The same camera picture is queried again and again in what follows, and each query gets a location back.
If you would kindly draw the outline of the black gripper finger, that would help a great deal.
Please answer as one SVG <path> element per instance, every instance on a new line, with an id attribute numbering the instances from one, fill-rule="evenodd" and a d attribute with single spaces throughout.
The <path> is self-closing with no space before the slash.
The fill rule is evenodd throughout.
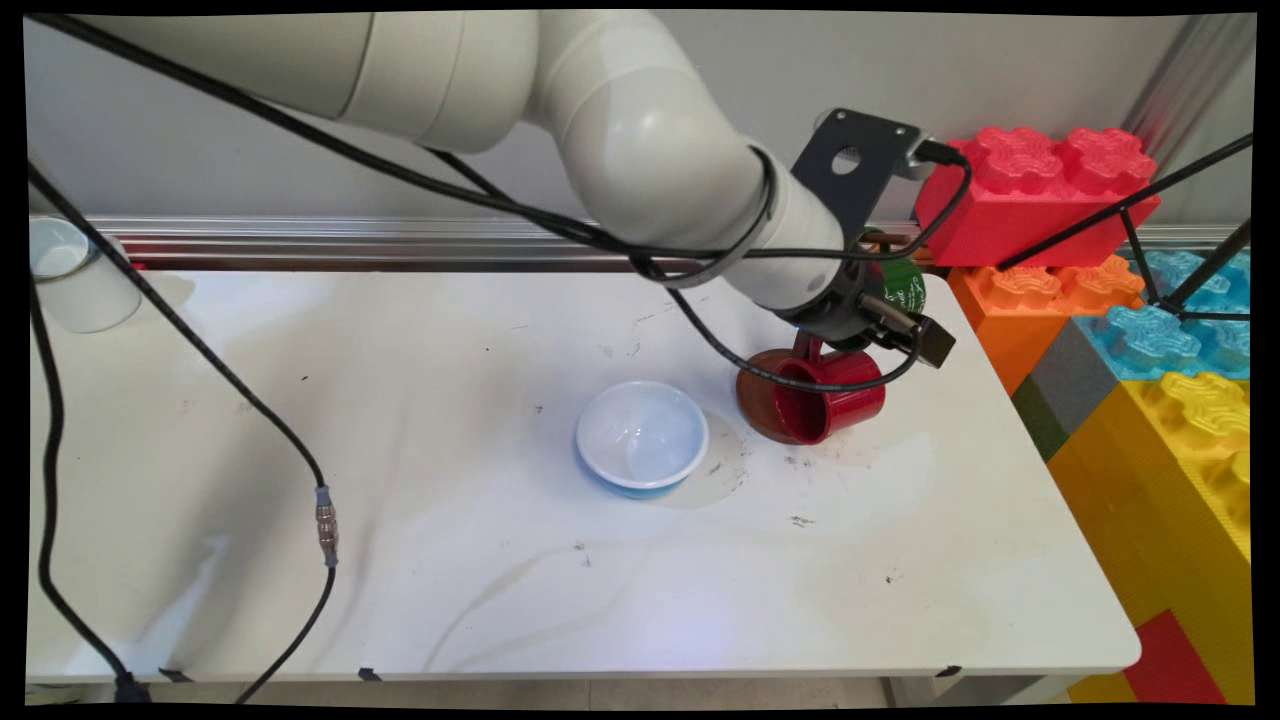
<path id="1" fill-rule="evenodd" d="M 870 343 L 904 355 L 915 354 L 916 361 L 929 368 L 943 366 L 956 340 L 932 318 L 877 293 L 863 293 L 858 302 L 869 322 L 861 334 Z"/>

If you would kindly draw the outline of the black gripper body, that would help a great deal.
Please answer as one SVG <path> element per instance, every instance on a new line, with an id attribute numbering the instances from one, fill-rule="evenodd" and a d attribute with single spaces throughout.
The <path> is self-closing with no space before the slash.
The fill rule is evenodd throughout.
<path id="1" fill-rule="evenodd" d="M 868 348 L 890 331 L 884 316 L 863 299 L 884 297 L 884 273 L 868 260 L 845 260 L 833 279 L 806 304 L 780 310 L 778 318 L 840 352 Z"/>

